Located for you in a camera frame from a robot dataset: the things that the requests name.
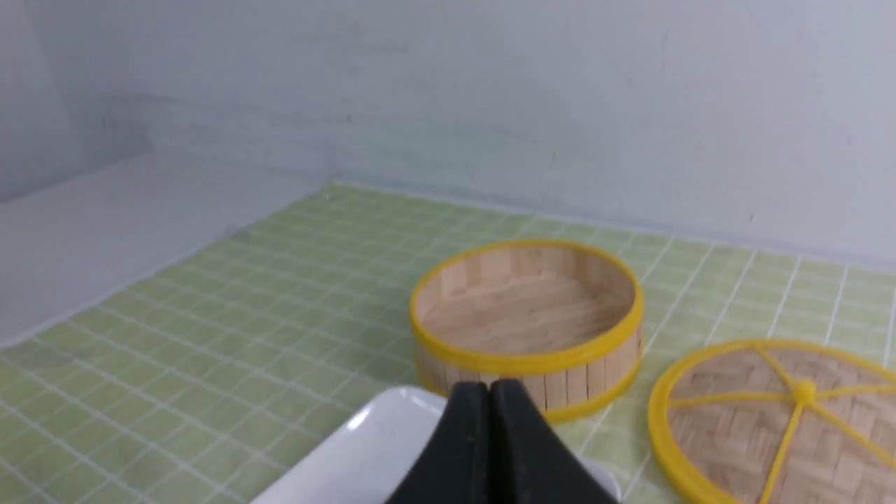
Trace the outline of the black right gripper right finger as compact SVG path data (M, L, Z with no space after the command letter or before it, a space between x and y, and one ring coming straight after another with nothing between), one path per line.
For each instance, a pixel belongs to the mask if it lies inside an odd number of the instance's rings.
M490 494L493 503L617 503L560 440L524 385L490 386Z

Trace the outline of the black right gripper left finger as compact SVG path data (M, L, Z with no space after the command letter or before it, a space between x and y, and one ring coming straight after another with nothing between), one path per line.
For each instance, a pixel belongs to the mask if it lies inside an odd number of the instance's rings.
M491 415L483 383L452 386L442 417L389 503L490 501Z

